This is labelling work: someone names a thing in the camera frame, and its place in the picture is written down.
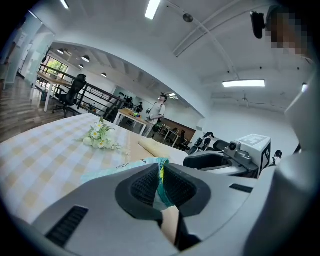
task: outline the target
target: artificial daisy flower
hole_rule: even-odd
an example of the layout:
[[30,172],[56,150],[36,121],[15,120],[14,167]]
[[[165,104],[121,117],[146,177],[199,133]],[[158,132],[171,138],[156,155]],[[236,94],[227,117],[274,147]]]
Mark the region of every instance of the artificial daisy flower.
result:
[[96,122],[95,123],[95,130],[100,131],[100,129],[104,126],[103,122]]
[[83,139],[83,144],[87,146],[92,146],[92,140],[89,137]]
[[98,139],[99,133],[98,133],[96,130],[93,130],[93,131],[91,132],[91,136],[92,136],[92,138],[94,138],[94,139]]
[[112,143],[106,143],[106,144],[104,144],[104,147],[105,147],[106,149],[108,149],[108,150],[112,150],[112,149],[113,149]]
[[105,140],[101,140],[99,142],[99,145],[98,145],[99,149],[103,149],[105,147],[105,144],[106,144],[106,141]]

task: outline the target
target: woman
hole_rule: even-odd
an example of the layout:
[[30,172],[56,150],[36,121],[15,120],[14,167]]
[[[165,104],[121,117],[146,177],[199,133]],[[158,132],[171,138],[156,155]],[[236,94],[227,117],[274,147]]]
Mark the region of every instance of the woman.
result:
[[206,151],[207,148],[209,148],[210,146],[210,143],[211,143],[211,139],[213,139],[215,136],[214,136],[214,133],[209,131],[207,132],[204,137],[203,137],[203,147],[201,148],[202,151]]
[[211,139],[213,139],[214,137],[215,136],[214,136],[213,132],[211,132],[211,131],[207,132],[203,137],[198,138],[198,140],[196,141],[194,146],[190,149],[188,154],[192,155],[197,150],[205,151],[209,147],[209,145],[211,143]]
[[281,150],[277,150],[274,154],[274,157],[272,157],[272,162],[269,165],[269,167],[270,166],[277,166],[280,163],[281,158],[282,158],[282,152],[281,152]]

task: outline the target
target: fluorescent light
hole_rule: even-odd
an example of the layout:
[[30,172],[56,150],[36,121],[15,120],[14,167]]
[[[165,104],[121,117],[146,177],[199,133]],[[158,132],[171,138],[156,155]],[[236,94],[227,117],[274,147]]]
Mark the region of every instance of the fluorescent light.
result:
[[66,0],[60,0],[60,2],[62,3],[64,8],[69,9],[69,5],[67,4]]
[[89,58],[88,55],[83,56],[82,59],[83,59],[85,62],[90,62],[90,58]]
[[148,8],[146,9],[146,12],[145,12],[146,18],[148,18],[150,20],[154,19],[156,12],[158,10],[158,7],[160,5],[160,2],[161,2],[161,0],[150,0],[149,1]]
[[301,90],[301,92],[304,93],[307,89],[308,89],[308,85],[307,85],[306,83],[304,83],[304,84],[302,85],[302,90]]
[[265,80],[236,80],[222,82],[224,87],[265,87]]
[[37,17],[32,11],[28,10],[28,12],[29,12],[33,17],[35,17],[36,19],[38,19],[38,17]]

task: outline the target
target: vent slot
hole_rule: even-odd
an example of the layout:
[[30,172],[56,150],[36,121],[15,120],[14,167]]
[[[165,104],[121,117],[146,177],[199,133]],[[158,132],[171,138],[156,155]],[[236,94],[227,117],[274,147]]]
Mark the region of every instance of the vent slot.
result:
[[64,247],[88,211],[89,209],[81,206],[72,207],[45,237],[57,246]]
[[238,191],[242,191],[242,192],[245,192],[245,193],[249,193],[249,194],[254,189],[253,187],[239,185],[239,184],[232,184],[229,188],[234,189],[234,190],[238,190]]

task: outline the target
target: black chair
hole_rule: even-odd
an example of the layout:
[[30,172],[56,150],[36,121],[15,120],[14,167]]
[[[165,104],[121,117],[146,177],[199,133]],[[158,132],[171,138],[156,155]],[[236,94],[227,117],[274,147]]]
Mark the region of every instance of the black chair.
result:
[[185,130],[181,131],[181,137],[180,139],[177,141],[177,147],[178,149],[180,149],[181,151],[186,151],[186,150],[190,150],[190,147],[188,147],[189,145],[189,141],[185,140]]
[[63,89],[60,87],[58,88],[60,90],[59,93],[56,93],[55,96],[59,99],[60,102],[62,102],[63,106],[55,106],[55,109],[52,110],[52,113],[54,113],[56,110],[63,110],[64,112],[64,118],[67,117],[67,107],[73,106],[77,103],[78,99],[78,93],[83,89],[83,87],[87,84],[86,82],[86,75],[79,74],[76,79],[73,81],[73,84],[68,91],[68,93],[62,94],[64,92]]

